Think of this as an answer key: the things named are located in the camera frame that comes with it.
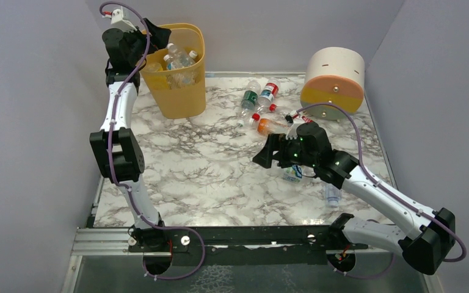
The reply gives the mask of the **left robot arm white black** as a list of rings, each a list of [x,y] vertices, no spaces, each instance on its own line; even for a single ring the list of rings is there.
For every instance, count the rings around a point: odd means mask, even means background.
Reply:
[[[137,243],[165,239],[164,222],[143,180],[145,159],[131,129],[131,116],[146,56],[162,49],[171,33],[146,18],[142,24],[146,32],[133,26],[110,28],[102,34],[109,56],[105,69],[109,104],[100,130],[89,137],[101,175],[118,187],[131,209],[131,237]]]

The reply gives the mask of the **clear bottle green white label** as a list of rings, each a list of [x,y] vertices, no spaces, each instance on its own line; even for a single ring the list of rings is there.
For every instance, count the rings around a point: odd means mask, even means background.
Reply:
[[[189,52],[189,58],[190,58],[190,61],[191,61],[191,65],[193,65],[197,62],[197,57],[198,57],[198,53],[196,51],[191,50]]]

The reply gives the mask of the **small clear bottle blue cap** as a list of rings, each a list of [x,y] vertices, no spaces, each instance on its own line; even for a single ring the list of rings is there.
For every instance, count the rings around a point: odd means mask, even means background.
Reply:
[[[342,192],[340,189],[336,188],[333,185],[325,185],[324,195],[327,201],[327,206],[330,208],[338,208],[339,203],[342,197]]]

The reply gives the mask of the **clear bottle blue label red cap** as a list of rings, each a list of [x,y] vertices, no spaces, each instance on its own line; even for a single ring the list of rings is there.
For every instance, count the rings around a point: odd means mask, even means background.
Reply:
[[[164,56],[166,68],[169,71],[181,69],[183,66],[175,57],[166,54]],[[191,84],[191,77],[187,73],[169,73],[167,81],[171,89],[178,89]]]

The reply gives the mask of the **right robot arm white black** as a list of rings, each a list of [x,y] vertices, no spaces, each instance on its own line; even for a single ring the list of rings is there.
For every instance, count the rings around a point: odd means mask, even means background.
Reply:
[[[456,243],[455,215],[413,201],[372,174],[353,155],[332,148],[324,128],[304,123],[288,133],[269,134],[252,161],[263,168],[310,167],[315,178],[367,202],[390,225],[341,214],[330,226],[328,239],[339,247],[365,244],[396,255],[413,269],[433,275]]]

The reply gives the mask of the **yellow juice bottle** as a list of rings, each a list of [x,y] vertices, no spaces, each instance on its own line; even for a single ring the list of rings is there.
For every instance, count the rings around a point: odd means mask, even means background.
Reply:
[[[150,90],[165,90],[167,88],[166,77],[160,75],[159,72],[163,72],[163,68],[158,62],[146,64],[141,71],[141,75]]]

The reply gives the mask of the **clear unlabeled bottle white cap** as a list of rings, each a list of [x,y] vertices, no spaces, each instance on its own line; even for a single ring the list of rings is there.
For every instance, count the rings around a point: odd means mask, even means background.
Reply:
[[[192,66],[189,58],[189,52],[187,52],[184,48],[177,46],[174,43],[169,43],[167,45],[167,50],[168,54],[171,55],[175,61],[177,61],[181,68]]]

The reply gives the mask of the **clear bottle blue green label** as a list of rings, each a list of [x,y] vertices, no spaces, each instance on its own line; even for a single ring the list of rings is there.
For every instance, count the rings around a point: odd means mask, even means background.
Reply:
[[[299,165],[293,165],[291,167],[284,168],[281,178],[293,184],[306,184],[311,181],[310,177],[304,175],[303,170]]]

